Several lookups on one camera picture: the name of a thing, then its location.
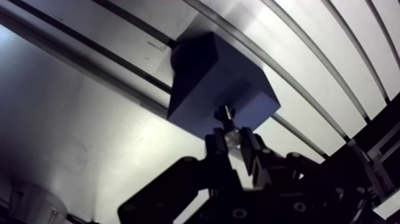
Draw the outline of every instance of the metal rod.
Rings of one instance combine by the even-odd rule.
[[[133,14],[129,13],[128,11],[124,10],[123,8],[119,7],[118,5],[108,1],[108,0],[93,0],[98,5],[104,7],[108,11],[114,13],[115,15],[121,17],[122,19],[126,20],[130,24],[138,27],[139,29],[143,30],[144,32],[148,33],[161,43],[169,46],[170,48],[174,48],[176,46],[176,41],[171,39],[169,36],[165,35],[164,33],[160,32],[150,24],[144,22],[140,18],[134,16]]]
[[[368,7],[370,8],[372,14],[374,15],[376,21],[378,22],[378,25],[380,27],[380,30],[382,31],[383,35],[385,36],[385,39],[387,43],[389,44],[390,50],[392,51],[393,57],[395,57],[397,66],[400,69],[400,58],[399,54],[396,51],[395,44],[393,43],[392,38],[390,37],[390,34],[388,32],[388,29],[386,28],[381,16],[379,15],[378,11],[376,10],[375,5],[373,4],[372,0],[365,0],[367,3]]]
[[[311,94],[304,89],[280,64],[278,64],[271,56],[262,50],[256,43],[248,38],[244,33],[237,29],[234,25],[230,24],[222,16],[218,15],[215,11],[200,2],[199,0],[184,0],[185,3],[192,8],[199,11],[201,14],[209,18],[213,23],[225,30],[228,34],[233,36],[237,41],[247,47],[258,58],[263,60],[269,65],[279,76],[281,76],[291,87],[293,87],[330,125],[331,127],[344,139],[349,139],[344,130],[338,125],[333,117],[317,102]]]
[[[115,78],[115,76],[88,62],[84,57],[75,54],[63,43],[56,41],[46,33],[31,26],[29,23],[19,19],[16,15],[1,7],[0,24],[69,66],[72,66],[84,75],[95,79],[97,82],[109,87],[134,103],[139,103],[145,109],[162,118],[167,117],[167,109],[164,106],[135,89],[132,89],[129,85]]]
[[[278,122],[280,125],[285,127],[290,133],[294,134],[302,142],[304,142],[306,145],[308,145],[312,150],[314,150],[316,153],[318,153],[320,156],[322,156],[324,159],[329,158],[329,156],[320,147],[318,147],[318,145],[313,143],[312,140],[307,138],[303,133],[301,133],[297,128],[295,128],[292,124],[290,124],[287,120],[285,120],[279,114],[275,113],[271,117],[276,122]]]
[[[346,23],[345,19],[339,13],[338,9],[332,4],[330,0],[321,0],[325,7],[329,10],[332,14],[333,18],[337,21],[343,31],[346,33],[347,37],[350,39],[351,43],[357,50],[358,54],[362,58],[363,62],[367,66],[368,70],[370,71],[372,78],[374,79],[376,85],[379,88],[382,97],[385,99],[385,102],[388,104],[389,98],[388,93],[386,92],[385,88],[383,87],[382,81],[380,80],[374,66],[370,58],[368,57],[367,53],[365,52],[364,48],[361,46],[360,42],[358,41],[357,37],[354,35],[353,31],[350,29],[349,25]]]
[[[164,92],[171,94],[171,87],[165,84],[164,82],[158,80],[156,77],[153,77],[149,73],[143,71],[139,67],[135,66],[134,64],[130,63],[129,61],[125,60],[124,58],[120,57],[119,55],[113,53],[109,49],[106,49],[102,45],[94,42],[93,40],[85,37],[81,33],[71,29],[70,27],[62,24],[61,22],[57,21],[56,19],[48,16],[47,14],[43,13],[42,11],[38,10],[37,8],[21,1],[21,0],[9,0],[16,6],[22,8],[23,10],[31,13],[32,15],[36,16],[37,18],[45,21],[46,23],[50,24],[54,28],[64,32],[65,34],[71,36],[75,40],[85,44],[86,46],[92,48],[93,50],[97,51],[98,53],[102,54],[103,56],[109,58],[113,62],[119,64],[120,66],[128,69],[132,73],[136,74],[137,76],[141,77],[142,79],[146,80],[147,82],[153,84],[154,86],[160,88]]]
[[[307,47],[314,53],[314,55],[321,61],[325,68],[330,72],[333,78],[337,81],[339,86],[345,91],[347,97],[351,100],[354,106],[357,108],[358,112],[363,118],[369,120],[364,107],[361,105],[358,98],[355,96],[349,85],[346,83],[345,79],[336,70],[330,60],[322,52],[322,50],[317,46],[317,44],[307,35],[307,33],[301,28],[301,26],[274,0],[262,0],[262,2],[269,7],[283,22],[289,26],[294,33],[307,45]]]

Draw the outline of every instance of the black metal part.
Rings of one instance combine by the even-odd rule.
[[[298,153],[286,158],[276,154],[247,127],[240,130],[240,148],[256,188],[244,191],[230,165],[224,133],[216,128],[214,134],[205,137],[205,159],[179,160],[125,202],[118,210],[121,223],[172,223],[197,191],[205,188],[210,199],[187,223],[382,221],[373,213],[365,188],[346,182]]]
[[[222,123],[225,132],[231,132],[236,129],[235,123],[233,122],[234,117],[235,110],[228,105],[219,107],[214,114],[214,118]]]
[[[65,24],[62,24],[60,21],[57,21],[56,19],[52,18],[51,16],[48,16],[47,14],[43,13],[42,11],[38,10],[37,8],[29,5],[28,3],[21,1],[21,0],[9,0],[16,6],[22,8],[23,10],[27,11],[28,13],[31,13],[32,15],[36,16],[37,18],[45,21],[46,23],[50,24],[51,26],[55,27],[56,29],[64,32],[66,35],[71,36],[75,40],[85,44],[86,46],[92,48],[93,50],[97,51],[98,53],[102,54],[103,56],[109,58],[113,62],[119,64],[120,66],[124,67],[125,69],[128,69],[129,71],[133,72],[134,74],[138,75],[139,77],[143,78],[147,82],[153,84],[154,86],[160,88],[164,92],[171,94],[172,88],[171,86],[168,86],[164,82],[158,80],[156,77],[153,77],[146,71],[143,71],[136,65],[130,63],[129,61],[125,60],[121,56],[113,53],[109,49],[106,49],[102,45],[94,42],[93,40],[85,37],[81,33],[75,31],[74,29],[66,26]]]

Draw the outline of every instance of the screw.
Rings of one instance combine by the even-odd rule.
[[[335,191],[336,193],[339,194],[339,201],[342,201],[343,194],[345,193],[345,191],[342,188],[336,188]]]
[[[293,205],[293,208],[294,208],[296,211],[303,213],[303,212],[305,212],[305,209],[306,209],[307,207],[305,206],[305,204],[304,204],[303,202],[296,202],[296,203]]]
[[[360,192],[360,193],[365,193],[365,189],[363,188],[363,187],[361,187],[361,186],[359,186],[358,188],[357,188],[357,191],[358,192]]]
[[[244,219],[244,218],[246,218],[246,216],[247,216],[247,211],[244,210],[244,209],[234,209],[234,210],[232,211],[232,216],[233,216],[235,219]]]

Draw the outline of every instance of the mounting hole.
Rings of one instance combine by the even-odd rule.
[[[235,219],[244,219],[247,216],[247,211],[244,209],[234,209],[232,211],[232,217]]]
[[[131,204],[127,204],[125,207],[124,207],[124,210],[125,211],[133,211],[133,210],[135,210],[136,209],[136,207],[134,206],[134,205],[131,205]]]
[[[294,208],[296,211],[303,213],[303,212],[305,212],[305,210],[306,210],[307,207],[305,206],[305,204],[304,204],[303,202],[296,202],[296,203],[293,205],[293,208]]]

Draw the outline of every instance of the black block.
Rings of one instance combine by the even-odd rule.
[[[171,63],[168,120],[200,138],[222,127],[213,117],[221,105],[236,110],[238,127],[252,130],[280,107],[264,72],[213,33],[179,45]]]

